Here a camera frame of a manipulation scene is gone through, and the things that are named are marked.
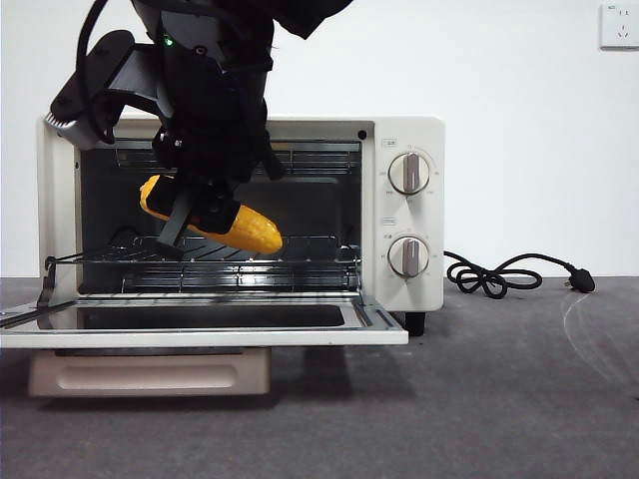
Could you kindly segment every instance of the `oven foot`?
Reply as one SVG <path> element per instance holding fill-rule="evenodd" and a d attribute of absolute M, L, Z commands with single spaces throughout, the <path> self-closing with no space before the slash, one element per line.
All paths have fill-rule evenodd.
<path fill-rule="evenodd" d="M 407 312 L 404 328 L 408 331 L 409 336 L 423 336 L 425 323 L 425 312 Z"/>

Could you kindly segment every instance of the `corn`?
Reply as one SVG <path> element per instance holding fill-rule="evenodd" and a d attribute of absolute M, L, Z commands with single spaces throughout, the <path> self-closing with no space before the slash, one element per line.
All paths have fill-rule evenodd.
<path fill-rule="evenodd" d="M 154 175 L 140 187 L 140 206 L 149 215 L 166 221 L 169 217 L 154 212 L 147 206 L 147 198 L 159 178 L 159 175 Z M 188 228 L 198 235 L 202 235 L 205 238 L 226 244 L 230 247 L 256 251 L 262 254 L 274 253 L 280 250 L 283 244 L 282 235 L 280 235 L 276 224 L 267 217 L 244 205 L 240 206 L 240 210 L 233 221 L 231 229 L 224 235 L 203 232 L 193 225 L 189 225 Z"/>

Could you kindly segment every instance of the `temperature knob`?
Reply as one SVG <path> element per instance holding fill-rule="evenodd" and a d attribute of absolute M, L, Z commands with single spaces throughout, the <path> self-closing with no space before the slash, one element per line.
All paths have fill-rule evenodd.
<path fill-rule="evenodd" d="M 417 153 L 398 156 L 388 169 L 392 187 L 403 195 L 415 195 L 426 188 L 429 175 L 428 162 Z"/>
<path fill-rule="evenodd" d="M 388 262 L 400 276 L 416 277 L 428 267 L 428 247 L 421 239 L 400 238 L 390 246 Z"/>

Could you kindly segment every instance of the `wall outlet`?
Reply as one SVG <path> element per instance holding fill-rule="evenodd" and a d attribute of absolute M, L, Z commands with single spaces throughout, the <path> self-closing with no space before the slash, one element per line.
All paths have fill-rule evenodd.
<path fill-rule="evenodd" d="M 601 48 L 639 49 L 639 3 L 601 6 Z"/>

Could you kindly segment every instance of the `oven door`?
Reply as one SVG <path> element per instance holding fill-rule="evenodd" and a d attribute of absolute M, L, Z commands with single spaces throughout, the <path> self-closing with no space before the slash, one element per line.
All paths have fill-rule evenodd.
<path fill-rule="evenodd" d="M 4 311 L 5 348 L 183 348 L 406 344 L 407 332 L 359 295 L 84 297 Z"/>

